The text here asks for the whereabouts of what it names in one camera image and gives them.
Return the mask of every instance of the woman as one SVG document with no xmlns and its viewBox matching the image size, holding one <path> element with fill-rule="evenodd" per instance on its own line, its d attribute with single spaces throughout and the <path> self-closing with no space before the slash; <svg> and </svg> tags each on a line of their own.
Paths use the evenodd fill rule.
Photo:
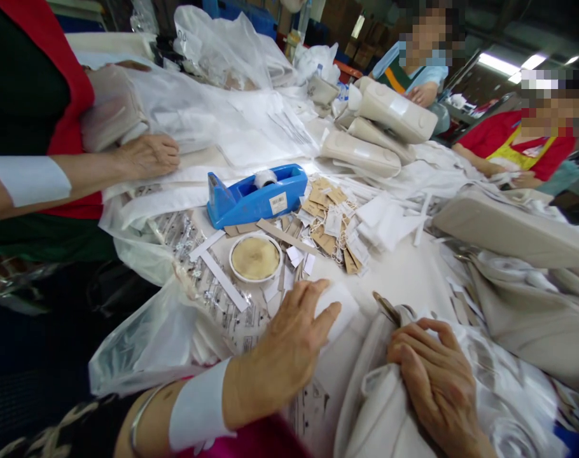
<svg viewBox="0 0 579 458">
<path fill-rule="evenodd" d="M 487 177 L 521 172 L 517 188 L 537 188 L 548 181 L 576 145 L 573 124 L 579 120 L 579 75 L 534 100 L 535 107 L 485 119 L 452 149 Z"/>
<path fill-rule="evenodd" d="M 314 319 L 327 286 L 296 283 L 252 352 L 187 381 L 75 408 L 57 427 L 8 445 L 0 458 L 309 457 L 287 424 L 270 415 L 313 376 L 341 309 L 335 302 Z M 393 335 L 387 359 L 401 365 L 419 421 L 449 457 L 494 458 L 478 426 L 470 364 L 450 327 L 430 319 L 417 324 Z"/>
<path fill-rule="evenodd" d="M 449 74 L 445 54 L 452 49 L 441 50 L 441 43 L 455 43 L 460 39 L 459 17 L 463 9 L 458 3 L 456 0 L 453 6 L 444 0 L 428 1 L 407 40 L 393 45 L 370 77 L 424 108 L 432 105 Z"/>
<path fill-rule="evenodd" d="M 0 256 L 28 261 L 115 258 L 98 227 L 100 191 L 175 170 L 178 145 L 147 135 L 83 154 L 90 80 L 45 0 L 0 0 Z"/>
</svg>

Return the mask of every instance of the blue crate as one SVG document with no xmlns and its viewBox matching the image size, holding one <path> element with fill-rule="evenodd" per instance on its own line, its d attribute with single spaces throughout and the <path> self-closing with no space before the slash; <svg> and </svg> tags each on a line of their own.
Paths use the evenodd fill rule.
<svg viewBox="0 0 579 458">
<path fill-rule="evenodd" d="M 257 33 L 277 39 L 277 21 L 268 10 L 237 0 L 202 0 L 202 9 L 213 19 L 235 20 L 243 12 Z"/>
</svg>

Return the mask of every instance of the white armband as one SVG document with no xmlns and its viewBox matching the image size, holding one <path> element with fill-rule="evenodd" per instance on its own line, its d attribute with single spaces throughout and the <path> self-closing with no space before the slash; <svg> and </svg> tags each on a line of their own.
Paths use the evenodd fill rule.
<svg viewBox="0 0 579 458">
<path fill-rule="evenodd" d="M 0 156 L 0 182 L 14 207 L 70 196 L 71 182 L 48 156 Z"/>
<path fill-rule="evenodd" d="M 174 453 L 222 436 L 234 437 L 224 423 L 221 399 L 227 359 L 186 383 L 173 406 L 169 445 Z"/>
</svg>

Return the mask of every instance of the blue tape dispenser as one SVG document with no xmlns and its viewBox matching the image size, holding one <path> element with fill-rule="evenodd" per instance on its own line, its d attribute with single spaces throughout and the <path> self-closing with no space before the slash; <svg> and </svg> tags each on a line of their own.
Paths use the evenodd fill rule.
<svg viewBox="0 0 579 458">
<path fill-rule="evenodd" d="M 280 216 L 300 207 L 308 178 L 301 166 L 287 164 L 271 171 L 277 182 L 265 183 L 260 189 L 252 175 L 227 188 L 214 173 L 209 172 L 209 203 L 207 212 L 215 229 L 224 226 L 254 223 Z"/>
</svg>

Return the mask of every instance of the tape roll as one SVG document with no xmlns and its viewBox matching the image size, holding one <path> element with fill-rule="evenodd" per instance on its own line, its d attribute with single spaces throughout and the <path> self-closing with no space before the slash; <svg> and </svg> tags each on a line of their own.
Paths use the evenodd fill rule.
<svg viewBox="0 0 579 458">
<path fill-rule="evenodd" d="M 256 173 L 256 179 L 253 184 L 256 185 L 256 188 L 262 189 L 264 186 L 276 182 L 277 176 L 275 175 L 275 172 L 273 172 L 272 170 L 263 170 L 261 172 Z"/>
</svg>

